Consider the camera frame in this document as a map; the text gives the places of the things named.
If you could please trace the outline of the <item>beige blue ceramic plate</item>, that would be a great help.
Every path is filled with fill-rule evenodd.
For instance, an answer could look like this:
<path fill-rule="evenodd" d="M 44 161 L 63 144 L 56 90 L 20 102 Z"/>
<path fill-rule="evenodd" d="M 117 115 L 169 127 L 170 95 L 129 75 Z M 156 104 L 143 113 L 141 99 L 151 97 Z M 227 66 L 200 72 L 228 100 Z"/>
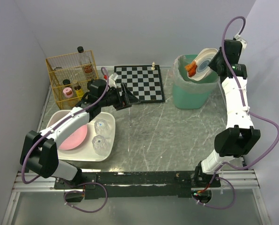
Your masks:
<path fill-rule="evenodd" d="M 210 75 L 213 70 L 209 68 L 208 64 L 218 52 L 215 48 L 203 49 L 197 57 L 193 60 L 197 64 L 196 73 L 187 72 L 187 76 L 191 80 L 200 81 Z"/>

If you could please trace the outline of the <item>clear plastic cup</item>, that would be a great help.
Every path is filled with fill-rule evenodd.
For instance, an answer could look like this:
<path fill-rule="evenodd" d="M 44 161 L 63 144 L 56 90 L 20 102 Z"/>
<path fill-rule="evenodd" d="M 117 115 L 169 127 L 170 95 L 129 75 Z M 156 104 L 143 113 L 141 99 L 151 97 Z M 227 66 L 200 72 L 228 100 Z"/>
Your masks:
<path fill-rule="evenodd" d="M 92 145 L 95 153 L 100 156 L 106 156 L 110 152 L 110 144 L 104 136 L 95 136 L 92 140 Z"/>
<path fill-rule="evenodd" d="M 108 137 L 111 134 L 109 123 L 104 119 L 97 119 L 95 121 L 95 132 L 97 135 Z"/>

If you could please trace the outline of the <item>clear bottle red label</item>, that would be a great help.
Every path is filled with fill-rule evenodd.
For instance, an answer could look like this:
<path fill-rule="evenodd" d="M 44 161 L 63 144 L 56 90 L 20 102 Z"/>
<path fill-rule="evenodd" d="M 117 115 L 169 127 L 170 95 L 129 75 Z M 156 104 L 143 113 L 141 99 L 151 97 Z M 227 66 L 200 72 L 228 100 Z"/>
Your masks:
<path fill-rule="evenodd" d="M 95 72 L 90 57 L 84 51 L 82 46 L 77 47 L 77 51 L 79 53 L 79 64 L 85 74 L 86 80 L 94 79 Z"/>

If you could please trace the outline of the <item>brown sauce bottle yellow label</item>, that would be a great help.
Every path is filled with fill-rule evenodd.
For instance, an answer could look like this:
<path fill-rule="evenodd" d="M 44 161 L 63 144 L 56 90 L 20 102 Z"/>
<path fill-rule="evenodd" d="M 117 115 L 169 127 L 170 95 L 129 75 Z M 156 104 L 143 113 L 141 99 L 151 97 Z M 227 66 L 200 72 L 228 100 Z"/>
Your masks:
<path fill-rule="evenodd" d="M 77 80 L 73 80 L 73 88 L 76 92 L 78 99 L 81 100 L 84 95 L 84 92 L 82 90 L 81 85 L 79 84 L 79 82 Z"/>

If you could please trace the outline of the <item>pink lid seasoning jar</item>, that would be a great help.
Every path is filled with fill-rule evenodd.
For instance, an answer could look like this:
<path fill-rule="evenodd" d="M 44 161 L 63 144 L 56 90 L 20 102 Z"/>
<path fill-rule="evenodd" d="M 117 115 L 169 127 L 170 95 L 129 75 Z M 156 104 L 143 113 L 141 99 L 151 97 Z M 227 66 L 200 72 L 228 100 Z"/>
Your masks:
<path fill-rule="evenodd" d="M 70 87 L 64 88 L 63 89 L 63 94 L 64 94 L 65 98 L 72 98 L 73 97 L 72 88 L 70 88 Z"/>

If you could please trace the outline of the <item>black cap pepper shaker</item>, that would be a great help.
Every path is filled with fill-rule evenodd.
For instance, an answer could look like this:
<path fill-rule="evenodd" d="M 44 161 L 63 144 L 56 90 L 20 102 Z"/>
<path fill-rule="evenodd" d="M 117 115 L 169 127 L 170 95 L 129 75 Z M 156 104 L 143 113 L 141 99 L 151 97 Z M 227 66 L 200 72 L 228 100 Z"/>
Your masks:
<path fill-rule="evenodd" d="M 71 82 L 69 79 L 64 79 L 62 83 L 65 87 L 71 87 Z"/>

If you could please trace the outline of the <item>pink plate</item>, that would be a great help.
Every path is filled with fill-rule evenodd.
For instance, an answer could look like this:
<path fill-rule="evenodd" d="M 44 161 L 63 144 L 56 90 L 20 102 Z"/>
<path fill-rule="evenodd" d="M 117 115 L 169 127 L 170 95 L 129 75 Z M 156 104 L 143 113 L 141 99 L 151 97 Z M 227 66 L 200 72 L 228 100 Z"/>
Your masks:
<path fill-rule="evenodd" d="M 59 149 L 61 150 L 72 150 L 78 147 L 85 140 L 88 133 L 87 125 L 83 125 L 74 131 L 68 138 L 66 138 Z"/>

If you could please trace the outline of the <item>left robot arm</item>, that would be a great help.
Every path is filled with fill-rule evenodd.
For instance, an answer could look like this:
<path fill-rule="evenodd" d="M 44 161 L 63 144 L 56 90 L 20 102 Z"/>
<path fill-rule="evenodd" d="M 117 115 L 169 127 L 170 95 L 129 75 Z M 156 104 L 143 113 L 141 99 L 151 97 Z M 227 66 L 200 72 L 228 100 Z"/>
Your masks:
<path fill-rule="evenodd" d="M 77 129 L 93 120 L 103 107 L 113 106 L 118 111 L 139 102 L 124 83 L 120 87 L 111 87 L 102 79 L 88 82 L 88 92 L 65 117 L 46 130 L 26 134 L 20 157 L 22 172 L 29 169 L 38 177 L 57 177 L 79 184 L 82 170 L 59 160 L 59 146 Z"/>

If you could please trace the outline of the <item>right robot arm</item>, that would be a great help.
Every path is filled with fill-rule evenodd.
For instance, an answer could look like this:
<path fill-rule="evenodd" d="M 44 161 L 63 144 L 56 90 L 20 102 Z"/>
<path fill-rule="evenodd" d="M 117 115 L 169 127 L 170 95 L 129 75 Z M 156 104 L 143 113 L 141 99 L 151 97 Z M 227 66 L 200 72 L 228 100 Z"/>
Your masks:
<path fill-rule="evenodd" d="M 260 130 L 254 128 L 248 114 L 247 69 L 238 62 L 246 46 L 243 39 L 226 39 L 209 63 L 209 67 L 219 75 L 225 94 L 227 125 L 216 135 L 212 153 L 196 166 L 193 176 L 196 181 L 209 182 L 210 174 L 223 162 L 247 155 L 260 139 Z"/>

